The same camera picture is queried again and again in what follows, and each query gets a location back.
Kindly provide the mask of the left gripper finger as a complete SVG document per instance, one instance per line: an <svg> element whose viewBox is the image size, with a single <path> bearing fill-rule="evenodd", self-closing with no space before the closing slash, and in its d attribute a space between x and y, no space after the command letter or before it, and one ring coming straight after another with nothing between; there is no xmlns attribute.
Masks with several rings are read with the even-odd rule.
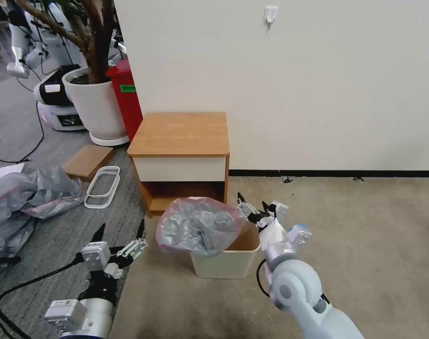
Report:
<svg viewBox="0 0 429 339"><path fill-rule="evenodd" d="M138 227L136 238L129 244L124 246L117 252L117 257L136 259L139 257L143 250L147 247L145 220L142 219Z"/></svg>
<svg viewBox="0 0 429 339"><path fill-rule="evenodd" d="M88 246L98 246L102 242L105 227L106 227L106 224L102 223L102 225L94 232Z"/></svg>

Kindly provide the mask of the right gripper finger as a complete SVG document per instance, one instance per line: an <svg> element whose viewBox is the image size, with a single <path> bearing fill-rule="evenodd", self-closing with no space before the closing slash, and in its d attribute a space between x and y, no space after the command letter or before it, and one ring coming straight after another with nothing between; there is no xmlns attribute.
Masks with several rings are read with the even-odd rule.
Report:
<svg viewBox="0 0 429 339"><path fill-rule="evenodd" d="M254 206L245 201L244 196L238 192L237 195L237 209L247 218L251 223L258 223L260 220L260 211Z"/></svg>
<svg viewBox="0 0 429 339"><path fill-rule="evenodd" d="M287 205L278 201L273 201L270 204L262 201L262 207L266 216L277 219L279 222L283 222L289 209Z"/></svg>

